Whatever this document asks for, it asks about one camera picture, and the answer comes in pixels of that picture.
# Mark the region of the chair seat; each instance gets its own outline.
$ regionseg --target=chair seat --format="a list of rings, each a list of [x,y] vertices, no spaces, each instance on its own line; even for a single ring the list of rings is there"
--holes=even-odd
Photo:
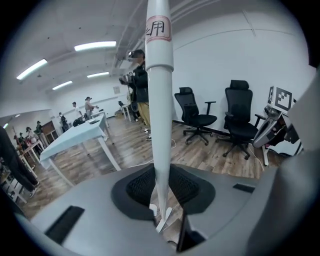
[[[215,115],[199,114],[193,117],[190,124],[193,126],[209,126],[217,120]]]
[[[238,123],[238,122],[227,122],[229,132],[242,140],[252,140],[258,129],[251,123]]]

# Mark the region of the chair backrest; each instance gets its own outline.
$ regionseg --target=chair backrest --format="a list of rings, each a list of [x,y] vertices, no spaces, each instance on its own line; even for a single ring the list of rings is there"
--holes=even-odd
[[[249,123],[253,93],[247,81],[231,80],[230,87],[225,89],[228,112],[233,114],[233,121]]]
[[[174,97],[182,108],[182,120],[188,124],[192,117],[199,115],[195,95],[190,87],[180,87],[180,92],[175,93]]]

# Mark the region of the light blue tablecloth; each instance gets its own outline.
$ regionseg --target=light blue tablecloth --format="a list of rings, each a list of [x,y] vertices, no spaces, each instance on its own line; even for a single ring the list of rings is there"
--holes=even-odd
[[[40,163],[42,166],[48,169],[50,167],[49,158],[61,151],[100,136],[105,139],[107,137],[104,133],[106,117],[102,114],[97,116],[95,119],[99,120],[99,122],[90,124],[86,121],[77,127],[70,128],[52,142],[40,155]]]

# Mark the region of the light fixture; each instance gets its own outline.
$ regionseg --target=light fixture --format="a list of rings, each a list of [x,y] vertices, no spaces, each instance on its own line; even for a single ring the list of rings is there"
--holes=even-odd
[[[61,87],[64,87],[64,86],[67,86],[67,85],[70,85],[70,84],[72,84],[72,81],[64,82],[62,84],[57,85],[56,87],[53,87],[52,90],[57,90],[57,89],[59,89]]]
[[[80,44],[74,47],[78,51],[93,49],[93,48],[103,48],[103,47],[115,47],[116,41],[104,41],[104,42],[90,42],[85,44]]]
[[[27,75],[35,71],[36,69],[40,68],[44,64],[46,64],[47,61],[45,59],[40,60],[36,64],[32,65],[31,67],[27,68],[25,71],[23,71],[20,75],[16,77],[16,79],[22,80],[24,79]]]
[[[102,72],[102,73],[97,73],[97,74],[90,74],[87,75],[87,78],[94,78],[94,77],[100,77],[100,76],[105,76],[105,75],[109,75],[109,72]]]

